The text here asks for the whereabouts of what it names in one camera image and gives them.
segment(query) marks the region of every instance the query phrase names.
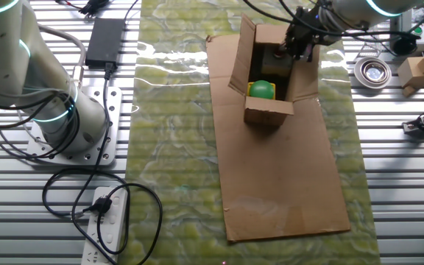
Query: power adapter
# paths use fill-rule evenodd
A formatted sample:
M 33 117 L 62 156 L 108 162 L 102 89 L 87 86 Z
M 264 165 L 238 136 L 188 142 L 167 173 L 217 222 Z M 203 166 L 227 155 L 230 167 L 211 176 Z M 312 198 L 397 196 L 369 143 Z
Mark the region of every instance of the power adapter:
M 104 69 L 107 63 L 112 63 L 117 69 L 124 29 L 123 19 L 96 18 L 86 53 L 85 62 L 89 68 Z

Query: box flap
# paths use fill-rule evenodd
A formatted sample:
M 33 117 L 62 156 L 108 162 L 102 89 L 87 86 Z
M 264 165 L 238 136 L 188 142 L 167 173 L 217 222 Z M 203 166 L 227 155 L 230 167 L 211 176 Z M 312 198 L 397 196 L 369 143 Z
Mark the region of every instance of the box flap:
M 320 46 L 314 47 L 313 60 L 295 60 L 286 101 L 296 102 L 318 96 L 318 66 Z
M 241 14 L 240 40 L 229 86 L 242 95 L 247 94 L 255 30 L 254 23 L 245 14 Z
M 294 106 L 292 102 L 284 102 L 281 100 L 260 99 L 247 96 L 245 108 L 248 110 L 294 115 Z
M 256 25 L 255 43 L 280 44 L 286 37 L 287 28 L 286 25 L 258 24 Z

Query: power strip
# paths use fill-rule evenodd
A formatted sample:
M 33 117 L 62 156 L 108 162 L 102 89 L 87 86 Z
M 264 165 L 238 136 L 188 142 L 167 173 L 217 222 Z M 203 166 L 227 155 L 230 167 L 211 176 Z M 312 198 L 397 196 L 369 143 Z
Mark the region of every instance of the power strip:
M 114 188 L 99 187 L 94 192 L 93 203 L 100 198 L 107 196 Z M 116 191 L 112 199 L 109 211 L 101 219 L 102 240 L 110 250 L 117 250 L 120 246 L 122 225 L 124 224 L 125 204 L 127 203 L 127 192 L 121 188 Z M 97 236 L 98 214 L 92 213 L 89 217 L 89 225 L 86 233 L 99 243 Z M 117 261 L 117 255 L 110 256 Z M 85 249 L 82 252 L 81 265 L 108 264 L 109 261 L 95 248 L 88 240 L 85 242 Z

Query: metal mounting plate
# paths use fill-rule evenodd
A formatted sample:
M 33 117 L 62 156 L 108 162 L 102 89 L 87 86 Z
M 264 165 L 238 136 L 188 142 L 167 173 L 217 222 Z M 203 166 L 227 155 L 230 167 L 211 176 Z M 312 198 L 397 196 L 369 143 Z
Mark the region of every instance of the metal mounting plate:
M 92 88 L 83 88 L 83 92 L 95 99 L 102 105 L 102 89 L 101 87 L 92 87 Z M 122 91 L 120 88 L 109 87 L 107 91 L 107 106 L 113 106 L 113 110 L 109 110 L 110 121 L 113 123 L 110 127 L 109 139 L 105 145 L 103 158 L 101 159 L 100 166 L 109 166 L 114 162 L 116 157 L 116 143 L 117 143 L 117 131 L 119 130 L 119 117 L 121 112 L 121 102 L 122 102 Z M 43 139 L 42 131 L 39 126 L 34 122 L 32 125 L 32 134 L 35 137 L 40 137 Z M 93 145 L 92 148 L 80 152 L 77 154 L 59 154 L 56 155 L 53 159 L 44 158 L 40 159 L 38 162 L 27 161 L 30 165 L 40 166 L 43 164 L 56 164 L 56 165 L 69 165 L 69 166 L 93 166 L 96 163 L 97 156 L 99 154 L 98 148 L 102 144 L 102 138 Z M 46 152 L 46 144 L 41 144 L 36 142 L 34 139 L 29 139 L 29 145 L 27 147 L 27 152 L 29 154 L 41 154 Z

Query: plug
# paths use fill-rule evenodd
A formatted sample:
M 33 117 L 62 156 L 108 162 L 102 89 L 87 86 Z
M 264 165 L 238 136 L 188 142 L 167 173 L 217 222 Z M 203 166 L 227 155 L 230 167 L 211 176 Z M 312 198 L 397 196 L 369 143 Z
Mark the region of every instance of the plug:
M 112 200 L 106 197 L 100 197 L 96 200 L 96 202 L 90 207 L 83 210 L 86 211 L 97 211 L 100 214 L 105 214 L 109 211 L 110 206 L 112 205 Z

